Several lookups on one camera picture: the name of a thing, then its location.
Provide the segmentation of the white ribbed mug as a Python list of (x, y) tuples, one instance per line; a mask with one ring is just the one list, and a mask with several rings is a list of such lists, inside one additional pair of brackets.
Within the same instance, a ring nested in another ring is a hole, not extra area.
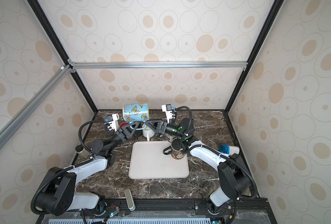
[(143, 124), (142, 129), (143, 136), (147, 139), (147, 141), (150, 141), (150, 139), (155, 135), (155, 132), (150, 127), (146, 126), (146, 124)]

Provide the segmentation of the blue mug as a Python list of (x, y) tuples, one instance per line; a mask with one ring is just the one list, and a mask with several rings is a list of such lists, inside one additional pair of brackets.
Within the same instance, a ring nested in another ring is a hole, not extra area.
[(126, 122), (145, 122), (150, 118), (148, 104), (131, 104), (123, 106), (123, 118)]

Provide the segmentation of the white mug red inside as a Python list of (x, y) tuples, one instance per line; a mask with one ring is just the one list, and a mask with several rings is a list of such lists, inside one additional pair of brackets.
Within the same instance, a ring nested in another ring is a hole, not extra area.
[(125, 126), (127, 126), (127, 125), (129, 125), (128, 122), (123, 122), (123, 123), (121, 123), (121, 124), (119, 125), (119, 128), (125, 127)]

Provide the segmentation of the pink mug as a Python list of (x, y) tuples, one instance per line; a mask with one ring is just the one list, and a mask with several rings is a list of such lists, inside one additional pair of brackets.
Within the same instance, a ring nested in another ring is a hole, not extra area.
[(167, 140), (170, 141), (170, 142), (172, 142), (173, 141), (173, 136), (167, 135)]

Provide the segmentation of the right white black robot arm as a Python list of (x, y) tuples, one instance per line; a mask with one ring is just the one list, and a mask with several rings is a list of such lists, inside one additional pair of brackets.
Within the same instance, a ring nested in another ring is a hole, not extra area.
[(257, 197), (256, 182), (238, 150), (229, 149), (228, 153), (223, 153), (200, 141), (194, 135), (194, 119), (189, 107), (181, 106), (165, 112), (166, 119), (147, 120), (145, 125), (157, 136), (173, 136), (171, 149), (197, 157), (218, 172), (219, 188), (203, 200), (209, 213), (217, 214), (224, 203), (235, 202), (246, 189), (254, 189), (251, 199)]

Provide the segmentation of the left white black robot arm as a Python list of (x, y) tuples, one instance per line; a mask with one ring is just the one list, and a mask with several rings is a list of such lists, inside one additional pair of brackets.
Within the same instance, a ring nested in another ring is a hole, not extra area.
[(132, 138), (140, 126), (139, 121), (133, 122), (119, 128), (109, 139), (94, 139), (88, 148), (92, 156), (86, 161), (66, 168), (51, 168), (31, 200), (31, 211), (36, 215), (55, 216), (74, 210), (90, 210), (96, 215), (105, 213), (104, 196), (76, 192), (76, 186), (111, 167), (115, 161), (112, 151)]

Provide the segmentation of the black skull pattern mug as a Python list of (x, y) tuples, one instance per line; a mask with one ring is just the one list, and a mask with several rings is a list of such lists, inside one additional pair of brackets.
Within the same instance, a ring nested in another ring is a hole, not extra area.
[(166, 147), (163, 150), (164, 155), (171, 155), (173, 159), (181, 160), (185, 157), (186, 154), (182, 153), (181, 148), (179, 146), (180, 139), (174, 139), (171, 142), (171, 145)]

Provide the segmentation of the beige plastic tray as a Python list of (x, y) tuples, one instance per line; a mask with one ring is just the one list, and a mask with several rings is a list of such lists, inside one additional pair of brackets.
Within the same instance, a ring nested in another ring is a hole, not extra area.
[(133, 144), (129, 178), (172, 179), (189, 176), (187, 157), (180, 160), (164, 155), (163, 150), (171, 144), (167, 141), (139, 141)]

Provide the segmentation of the small bottle black cap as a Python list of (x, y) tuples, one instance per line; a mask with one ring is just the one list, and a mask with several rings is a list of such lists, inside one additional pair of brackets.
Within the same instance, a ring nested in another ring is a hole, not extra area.
[(75, 150), (80, 156), (82, 156), (85, 159), (87, 159), (90, 155), (90, 152), (87, 151), (82, 145), (76, 146)]

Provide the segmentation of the white cup blue lid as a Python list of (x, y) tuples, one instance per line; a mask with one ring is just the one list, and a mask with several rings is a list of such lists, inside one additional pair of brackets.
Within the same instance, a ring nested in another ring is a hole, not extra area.
[(227, 154), (227, 155), (233, 155), (233, 154), (239, 154), (240, 153), (240, 148), (237, 146), (229, 146), (227, 144), (221, 144), (218, 146), (218, 150), (221, 153)]

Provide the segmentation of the grey white remote bar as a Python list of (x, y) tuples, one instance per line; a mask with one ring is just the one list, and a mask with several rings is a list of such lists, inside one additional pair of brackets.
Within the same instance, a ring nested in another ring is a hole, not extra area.
[(126, 198), (128, 209), (130, 211), (134, 211), (136, 209), (136, 205), (134, 203), (134, 199), (133, 199), (131, 191), (129, 189), (126, 189), (124, 191), (124, 193), (125, 193), (125, 198)]

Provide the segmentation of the horizontal aluminium frame bar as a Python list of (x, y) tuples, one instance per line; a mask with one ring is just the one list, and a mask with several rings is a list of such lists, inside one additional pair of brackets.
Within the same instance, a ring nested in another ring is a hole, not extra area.
[(246, 61), (207, 62), (71, 62), (74, 69), (246, 68)]

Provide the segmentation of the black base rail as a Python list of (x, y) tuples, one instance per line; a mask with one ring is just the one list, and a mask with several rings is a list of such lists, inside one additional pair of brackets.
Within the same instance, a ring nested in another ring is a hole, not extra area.
[(210, 210), (204, 199), (102, 199), (92, 209), (66, 203), (40, 215), (38, 224), (275, 224), (267, 199), (240, 199)]

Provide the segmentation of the diagonal aluminium frame bar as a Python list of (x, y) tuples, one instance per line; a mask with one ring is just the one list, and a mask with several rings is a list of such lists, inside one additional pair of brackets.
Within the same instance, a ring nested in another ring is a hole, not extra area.
[(70, 71), (71, 66), (64, 65), (0, 130), (0, 150)]

